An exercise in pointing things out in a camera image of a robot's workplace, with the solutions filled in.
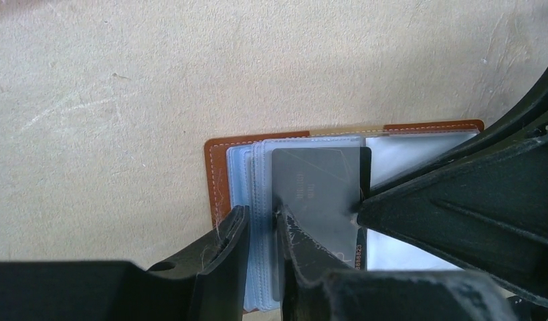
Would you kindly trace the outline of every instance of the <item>brown leather wallet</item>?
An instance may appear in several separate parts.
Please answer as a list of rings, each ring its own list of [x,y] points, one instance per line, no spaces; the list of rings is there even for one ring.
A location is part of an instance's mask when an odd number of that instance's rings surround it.
[[[222,221],[230,212],[230,194],[228,190],[226,161],[226,150],[229,147],[252,144],[270,138],[298,138],[343,134],[389,136],[396,134],[460,132],[470,130],[477,130],[479,132],[484,130],[483,122],[478,119],[470,119],[415,124],[388,124],[383,126],[354,126],[209,139],[205,143],[205,165],[207,169],[207,186],[209,189],[209,202],[211,203],[211,220],[213,221],[213,226],[215,226],[217,222]]]

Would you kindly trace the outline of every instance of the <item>beige table surface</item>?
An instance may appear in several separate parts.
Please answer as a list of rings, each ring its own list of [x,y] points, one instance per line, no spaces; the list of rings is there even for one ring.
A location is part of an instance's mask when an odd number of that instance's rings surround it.
[[[2,0],[0,259],[145,268],[211,229],[208,138],[492,124],[547,64],[548,0]]]

